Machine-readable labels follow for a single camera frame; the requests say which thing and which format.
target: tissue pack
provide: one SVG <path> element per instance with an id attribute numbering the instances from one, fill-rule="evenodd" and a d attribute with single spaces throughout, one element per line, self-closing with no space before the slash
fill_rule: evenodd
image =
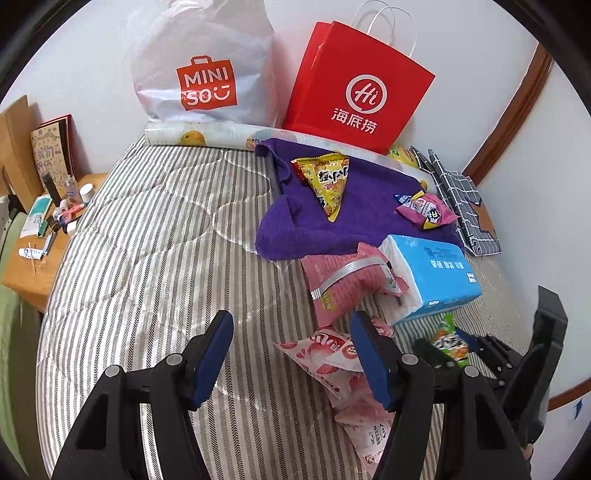
<path id="1" fill-rule="evenodd" d="M 387 322 L 456 309 L 482 294 L 460 248 L 412 236 L 388 235 L 379 250 L 408 285 L 401 297 L 381 298 Z"/>

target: white plastic bag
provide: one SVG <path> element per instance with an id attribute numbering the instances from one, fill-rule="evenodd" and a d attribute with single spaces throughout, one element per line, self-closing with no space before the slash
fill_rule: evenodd
<path id="1" fill-rule="evenodd" d="M 131 75 L 146 113 L 159 120 L 274 127 L 274 32 L 263 0 L 176 0 L 166 6 L 147 28 L 137 18 L 129 22 L 137 43 Z"/>

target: small bottle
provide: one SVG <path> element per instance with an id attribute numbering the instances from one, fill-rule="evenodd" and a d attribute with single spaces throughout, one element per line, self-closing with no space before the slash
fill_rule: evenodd
<path id="1" fill-rule="evenodd" d="M 82 197 L 80 196 L 80 189 L 74 177 L 67 177 L 64 180 L 64 187 L 66 189 L 66 197 L 73 205 L 80 205 Z"/>

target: pink packaging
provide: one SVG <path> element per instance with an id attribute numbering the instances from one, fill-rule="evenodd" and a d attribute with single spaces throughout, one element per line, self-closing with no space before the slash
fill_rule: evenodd
<path id="1" fill-rule="evenodd" d="M 372 323 L 380 335 L 392 335 L 392 328 L 380 317 L 374 317 Z M 275 345 L 324 385 L 331 405 L 339 410 L 335 420 L 345 428 L 365 470 L 373 475 L 382 457 L 394 414 L 374 400 L 362 370 L 342 369 L 329 363 L 330 358 L 342 362 L 352 360 L 347 359 L 347 355 L 353 356 L 351 353 L 355 350 L 349 335 L 328 327 L 317 330 L 309 338 Z M 356 352 L 354 357 L 361 367 Z"/>
<path id="2" fill-rule="evenodd" d="M 400 202 L 400 207 L 397 207 L 396 211 L 423 230 L 447 225 L 459 218 L 437 195 L 424 193 L 422 190 L 413 196 L 394 197 Z"/>
<path id="3" fill-rule="evenodd" d="M 374 317 L 371 322 L 374 324 L 375 329 L 380 335 L 390 337 L 394 333 L 392 327 L 378 316 Z M 359 361 L 357 351 L 355 350 L 351 338 L 349 338 L 335 353 L 326 357 L 324 363 L 349 372 L 363 373 L 361 362 Z"/>
<path id="4" fill-rule="evenodd" d="M 382 458 L 394 413 L 387 412 L 370 393 L 337 413 L 335 420 L 347 432 L 365 470 L 373 475 Z"/>
<path id="5" fill-rule="evenodd" d="M 332 325 L 367 295 L 380 291 L 401 296 L 408 290 L 404 280 L 394 277 L 386 257 L 364 243 L 359 243 L 356 254 L 308 255 L 301 264 L 319 327 Z"/>
<path id="6" fill-rule="evenodd" d="M 309 338 L 290 343 L 277 343 L 276 346 L 312 378 L 322 383 L 336 399 L 345 401 L 351 394 L 349 382 L 353 373 L 325 364 L 324 360 L 337 352 L 348 338 L 348 335 L 332 328 L 321 328 Z"/>

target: yellow snack packet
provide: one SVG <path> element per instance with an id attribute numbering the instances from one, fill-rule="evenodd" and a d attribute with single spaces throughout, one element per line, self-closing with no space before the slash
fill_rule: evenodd
<path id="1" fill-rule="evenodd" d="M 388 156 L 394 160 L 398 160 L 412 168 L 420 168 L 417 158 L 406 148 L 393 143 L 388 151 Z"/>
<path id="2" fill-rule="evenodd" d="M 345 192 L 349 158 L 340 153 L 329 153 L 314 158 L 296 158 L 292 164 L 296 173 L 301 174 L 314 190 L 329 222 L 334 222 Z"/>

